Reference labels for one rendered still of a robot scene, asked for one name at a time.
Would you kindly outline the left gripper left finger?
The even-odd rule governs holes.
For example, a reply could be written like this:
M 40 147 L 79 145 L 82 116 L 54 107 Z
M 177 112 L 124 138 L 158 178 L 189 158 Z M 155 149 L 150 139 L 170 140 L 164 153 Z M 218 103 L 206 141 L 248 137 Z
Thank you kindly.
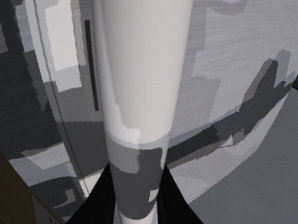
M 108 162 L 88 198 L 65 224 L 103 224 L 103 222 L 113 224 L 115 202 L 115 191 Z

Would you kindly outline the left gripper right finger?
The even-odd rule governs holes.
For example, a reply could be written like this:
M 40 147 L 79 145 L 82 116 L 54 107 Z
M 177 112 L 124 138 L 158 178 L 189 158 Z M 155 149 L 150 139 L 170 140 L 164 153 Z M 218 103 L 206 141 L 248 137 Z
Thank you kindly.
M 157 195 L 157 216 L 158 224 L 203 224 L 185 201 L 166 163 Z

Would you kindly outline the white tube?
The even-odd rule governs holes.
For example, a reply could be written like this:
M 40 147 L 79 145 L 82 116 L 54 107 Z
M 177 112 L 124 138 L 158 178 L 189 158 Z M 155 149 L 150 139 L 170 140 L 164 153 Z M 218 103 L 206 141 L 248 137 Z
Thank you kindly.
M 151 224 L 193 0 L 91 0 L 97 78 L 121 224 Z

